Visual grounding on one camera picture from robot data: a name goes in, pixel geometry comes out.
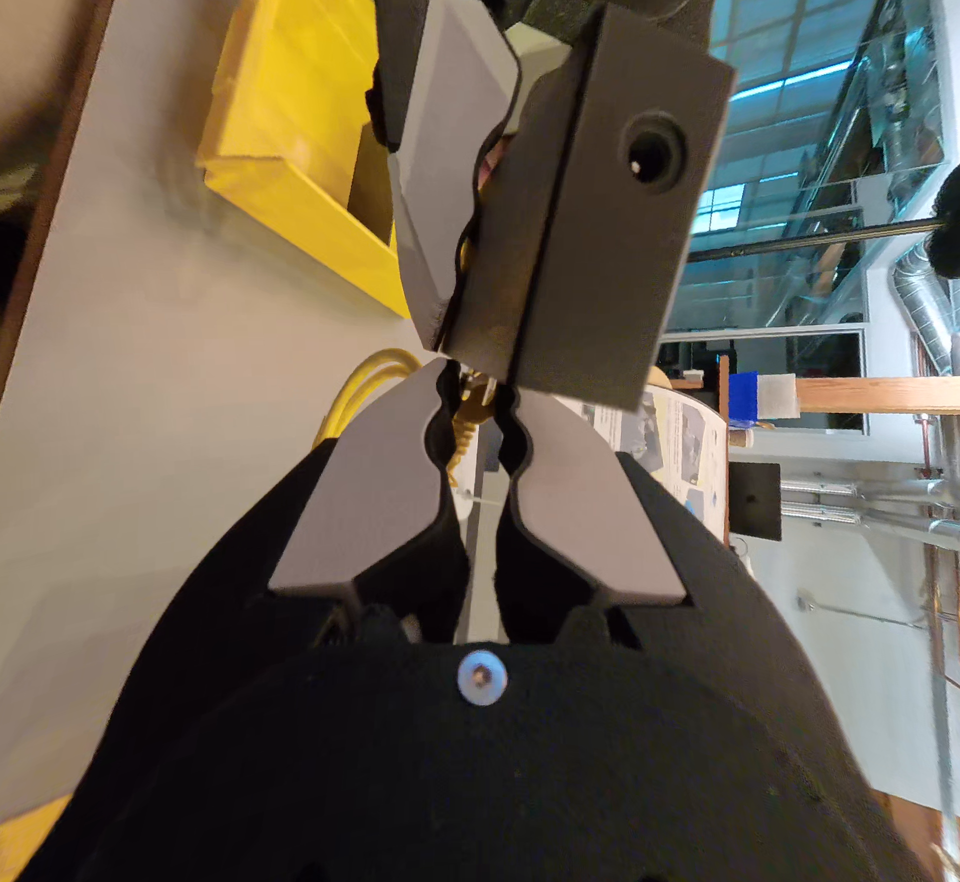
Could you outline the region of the black network switch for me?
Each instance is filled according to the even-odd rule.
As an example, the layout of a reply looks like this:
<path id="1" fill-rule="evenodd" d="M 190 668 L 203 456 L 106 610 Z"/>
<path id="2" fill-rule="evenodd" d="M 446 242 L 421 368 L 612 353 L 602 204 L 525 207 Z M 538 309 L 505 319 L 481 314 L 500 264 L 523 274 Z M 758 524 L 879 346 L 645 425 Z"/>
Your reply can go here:
<path id="1" fill-rule="evenodd" d="M 735 76 L 635 12 L 595 12 L 481 192 L 443 351 L 501 384 L 638 409 Z"/>

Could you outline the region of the silver corrugated duct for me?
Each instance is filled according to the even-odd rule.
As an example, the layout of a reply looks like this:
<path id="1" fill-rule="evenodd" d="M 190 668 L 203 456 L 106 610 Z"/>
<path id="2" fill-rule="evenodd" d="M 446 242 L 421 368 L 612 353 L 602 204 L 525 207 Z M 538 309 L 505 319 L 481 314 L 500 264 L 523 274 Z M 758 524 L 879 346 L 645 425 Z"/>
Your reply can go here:
<path id="1" fill-rule="evenodd" d="M 935 372 L 959 375 L 958 281 L 934 270 L 924 238 L 899 256 L 890 269 L 894 295 Z"/>

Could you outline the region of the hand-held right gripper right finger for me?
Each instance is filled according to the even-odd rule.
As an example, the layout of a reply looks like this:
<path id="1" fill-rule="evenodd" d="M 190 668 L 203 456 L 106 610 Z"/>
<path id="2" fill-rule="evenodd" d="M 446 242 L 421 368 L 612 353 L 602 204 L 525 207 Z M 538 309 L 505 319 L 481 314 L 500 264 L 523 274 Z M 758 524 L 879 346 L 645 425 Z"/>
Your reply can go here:
<path id="1" fill-rule="evenodd" d="M 497 413 L 510 483 L 498 591 L 513 607 L 669 607 L 687 589 L 617 455 L 553 396 L 517 390 Z"/>

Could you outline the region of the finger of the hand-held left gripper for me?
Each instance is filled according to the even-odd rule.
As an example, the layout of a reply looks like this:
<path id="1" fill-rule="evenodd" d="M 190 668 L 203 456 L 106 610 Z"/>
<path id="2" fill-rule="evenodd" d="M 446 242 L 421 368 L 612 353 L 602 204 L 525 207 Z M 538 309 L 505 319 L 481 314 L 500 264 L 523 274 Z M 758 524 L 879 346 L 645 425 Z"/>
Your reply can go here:
<path id="1" fill-rule="evenodd" d="M 512 109 L 513 115 L 520 115 L 536 81 L 560 67 L 571 46 L 533 26 L 510 26 L 505 36 L 521 69 L 520 86 Z"/>
<path id="2" fill-rule="evenodd" d="M 428 0 L 425 17 L 389 174 L 404 297 L 421 344 L 439 351 L 479 166 L 506 126 L 522 71 L 481 0 Z"/>

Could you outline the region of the blue plastic box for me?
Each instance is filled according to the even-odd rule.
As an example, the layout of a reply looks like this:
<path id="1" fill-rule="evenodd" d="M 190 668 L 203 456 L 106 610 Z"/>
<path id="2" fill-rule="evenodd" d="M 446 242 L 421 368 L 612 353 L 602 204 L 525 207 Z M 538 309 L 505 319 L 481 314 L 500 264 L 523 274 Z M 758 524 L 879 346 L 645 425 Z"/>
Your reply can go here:
<path id="1" fill-rule="evenodd" d="M 730 427 L 749 429 L 760 420 L 760 374 L 732 373 L 727 381 L 727 421 Z"/>

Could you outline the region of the black pole stand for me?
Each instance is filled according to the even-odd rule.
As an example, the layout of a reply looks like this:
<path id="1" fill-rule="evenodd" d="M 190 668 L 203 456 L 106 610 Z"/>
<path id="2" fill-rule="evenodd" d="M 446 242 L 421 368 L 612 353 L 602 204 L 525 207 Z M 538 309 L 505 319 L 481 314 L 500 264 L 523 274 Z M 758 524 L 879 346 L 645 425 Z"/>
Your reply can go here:
<path id="1" fill-rule="evenodd" d="M 926 218 L 894 221 L 866 227 L 807 233 L 773 240 L 740 243 L 702 251 L 690 251 L 686 263 L 700 264 L 751 255 L 792 252 L 807 248 L 868 242 L 899 236 L 923 235 L 934 246 L 934 266 L 950 263 L 959 242 L 959 167 L 945 177 Z"/>

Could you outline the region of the yellow plastic bin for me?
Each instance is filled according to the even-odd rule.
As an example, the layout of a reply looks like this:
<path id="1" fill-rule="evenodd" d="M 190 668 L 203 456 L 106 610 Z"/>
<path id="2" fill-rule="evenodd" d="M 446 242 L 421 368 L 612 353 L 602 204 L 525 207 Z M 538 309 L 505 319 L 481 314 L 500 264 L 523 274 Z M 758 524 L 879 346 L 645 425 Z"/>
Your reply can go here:
<path id="1" fill-rule="evenodd" d="M 403 319 L 391 191 L 355 178 L 372 0 L 240 0 L 197 152 L 205 185 Z"/>
<path id="2" fill-rule="evenodd" d="M 1 824 L 1 881 L 18 878 L 70 801 L 62 796 Z"/>

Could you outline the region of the black square panel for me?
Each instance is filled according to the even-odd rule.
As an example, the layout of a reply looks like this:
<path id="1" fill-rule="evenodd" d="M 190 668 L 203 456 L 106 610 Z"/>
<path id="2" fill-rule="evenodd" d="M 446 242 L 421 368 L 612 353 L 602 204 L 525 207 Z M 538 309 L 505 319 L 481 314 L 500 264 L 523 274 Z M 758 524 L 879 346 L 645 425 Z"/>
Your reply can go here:
<path id="1" fill-rule="evenodd" d="M 731 462 L 728 466 L 728 530 L 738 536 L 783 539 L 782 468 L 779 463 Z"/>

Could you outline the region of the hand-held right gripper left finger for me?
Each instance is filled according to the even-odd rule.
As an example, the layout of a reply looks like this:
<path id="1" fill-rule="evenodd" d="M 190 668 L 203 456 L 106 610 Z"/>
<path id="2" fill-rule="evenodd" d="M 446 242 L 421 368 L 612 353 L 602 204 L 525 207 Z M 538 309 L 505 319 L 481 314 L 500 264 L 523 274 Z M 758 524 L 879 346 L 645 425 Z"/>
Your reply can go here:
<path id="1" fill-rule="evenodd" d="M 362 577 L 450 509 L 452 362 L 363 408 L 330 452 L 279 556 L 275 594 L 358 599 Z"/>

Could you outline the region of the white plastic box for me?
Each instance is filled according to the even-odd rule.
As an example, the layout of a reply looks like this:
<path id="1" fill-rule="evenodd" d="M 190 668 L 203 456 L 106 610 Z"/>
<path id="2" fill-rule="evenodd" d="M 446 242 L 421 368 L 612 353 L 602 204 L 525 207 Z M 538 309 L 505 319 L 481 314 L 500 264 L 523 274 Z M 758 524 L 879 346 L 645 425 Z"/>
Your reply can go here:
<path id="1" fill-rule="evenodd" d="M 795 374 L 759 374 L 757 380 L 759 421 L 797 420 L 801 416 Z"/>

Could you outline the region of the silver metal pipes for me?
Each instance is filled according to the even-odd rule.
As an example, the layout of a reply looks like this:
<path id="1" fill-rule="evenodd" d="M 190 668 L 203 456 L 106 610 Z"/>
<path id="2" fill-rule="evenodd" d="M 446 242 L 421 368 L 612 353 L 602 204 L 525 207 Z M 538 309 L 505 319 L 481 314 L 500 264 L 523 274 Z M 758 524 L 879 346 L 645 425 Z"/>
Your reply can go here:
<path id="1" fill-rule="evenodd" d="M 959 551 L 958 485 L 944 479 L 780 482 L 784 518 L 843 525 Z"/>

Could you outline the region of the wooden beam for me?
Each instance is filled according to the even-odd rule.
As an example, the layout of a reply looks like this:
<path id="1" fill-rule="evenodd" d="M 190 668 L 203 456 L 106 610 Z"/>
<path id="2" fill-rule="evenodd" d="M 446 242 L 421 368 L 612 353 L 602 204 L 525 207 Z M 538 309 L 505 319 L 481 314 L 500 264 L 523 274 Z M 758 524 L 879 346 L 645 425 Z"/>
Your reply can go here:
<path id="1" fill-rule="evenodd" d="M 958 376 L 803 377 L 801 413 L 957 416 Z"/>

